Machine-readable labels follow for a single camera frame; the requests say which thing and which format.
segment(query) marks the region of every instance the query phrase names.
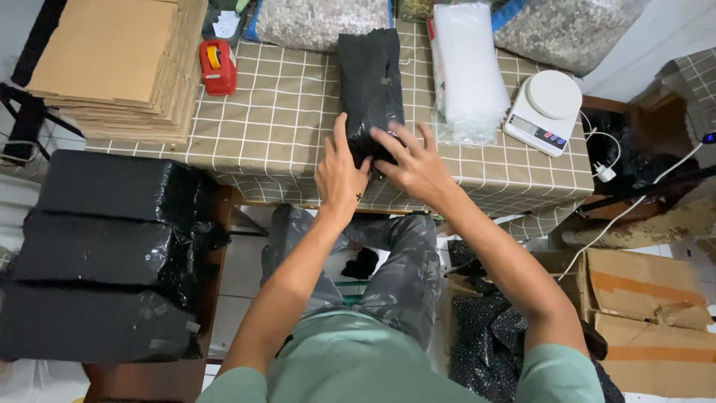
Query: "white digital scale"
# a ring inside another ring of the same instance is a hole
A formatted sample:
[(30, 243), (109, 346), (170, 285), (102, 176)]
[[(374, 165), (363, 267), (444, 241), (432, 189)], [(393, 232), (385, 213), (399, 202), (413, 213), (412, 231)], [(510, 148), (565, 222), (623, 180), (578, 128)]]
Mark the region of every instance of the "white digital scale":
[(528, 78), (517, 94), (502, 129), (508, 135), (559, 157), (581, 108), (579, 86), (568, 75), (546, 70)]

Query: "red tape dispenser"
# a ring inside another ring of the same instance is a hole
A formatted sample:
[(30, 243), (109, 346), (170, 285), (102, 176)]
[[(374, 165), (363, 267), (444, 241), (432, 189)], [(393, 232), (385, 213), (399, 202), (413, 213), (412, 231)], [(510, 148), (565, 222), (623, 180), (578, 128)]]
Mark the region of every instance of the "red tape dispenser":
[(209, 95), (231, 95), (236, 91), (236, 56), (223, 39), (199, 45), (201, 81)]

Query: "table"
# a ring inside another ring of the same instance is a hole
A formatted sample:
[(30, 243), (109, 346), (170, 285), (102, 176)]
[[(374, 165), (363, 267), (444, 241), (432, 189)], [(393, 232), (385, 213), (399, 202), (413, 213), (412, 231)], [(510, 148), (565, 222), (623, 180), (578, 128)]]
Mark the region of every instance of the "table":
[[(430, 121), (435, 99), (432, 55), (425, 24), (396, 22), (401, 42), (406, 126)], [(549, 67), (497, 51), (512, 100), (530, 75)], [(236, 49), (234, 94), (211, 97), (200, 86), (185, 145), (88, 141), (87, 150), (174, 158), (208, 169), (222, 184), (238, 188), (247, 201), (319, 204), (313, 175), (339, 113), (338, 72), (332, 54), (247, 42)], [(504, 224), (516, 239), (548, 234), (594, 190), (581, 122), (565, 153), (550, 158), (497, 132), (492, 146), (439, 144), (455, 180), (489, 216), (525, 214)], [(426, 206), (385, 180), (372, 181), (361, 208), (423, 210)]]
[[(216, 217), (226, 229), (231, 223), (234, 192), (233, 187), (222, 186), (216, 202)], [(207, 292), (197, 315), (197, 323), (201, 325), (198, 342), (204, 358), (151, 364), (85, 364), (84, 370), (92, 383), (86, 403), (97, 403), (103, 399), (194, 403), (201, 393), (206, 370), (225, 254), (226, 247), (223, 247), (208, 256), (208, 261), (220, 265), (220, 270), (216, 278), (207, 284)]]

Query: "packing tape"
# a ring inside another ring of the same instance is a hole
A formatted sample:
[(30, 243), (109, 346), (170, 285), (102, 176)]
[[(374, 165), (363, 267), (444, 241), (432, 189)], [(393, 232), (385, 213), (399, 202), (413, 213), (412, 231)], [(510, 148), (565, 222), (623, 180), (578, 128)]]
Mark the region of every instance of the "packing tape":
[(605, 361), (678, 361), (716, 364), (716, 350), (679, 347), (609, 346)]
[(706, 306), (706, 300), (693, 291), (677, 290), (676, 288), (665, 287), (632, 280), (631, 278), (619, 277), (602, 272), (590, 270), (589, 276), (595, 288), (613, 293), (615, 288), (633, 293), (649, 295), (655, 298), (664, 298), (674, 302), (687, 302), (693, 306)]
[(214, 70), (219, 70), (221, 68), (219, 55), (219, 49), (216, 46), (209, 46), (206, 48), (206, 56), (209, 58), (209, 64)]

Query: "stack of cardboard sheets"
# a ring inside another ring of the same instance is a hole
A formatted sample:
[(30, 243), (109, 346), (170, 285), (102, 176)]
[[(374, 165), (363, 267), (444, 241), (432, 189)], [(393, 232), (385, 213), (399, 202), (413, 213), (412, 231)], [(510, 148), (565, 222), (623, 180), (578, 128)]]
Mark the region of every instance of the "stack of cardboard sheets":
[(185, 143), (206, 0), (68, 0), (27, 90), (88, 138)]

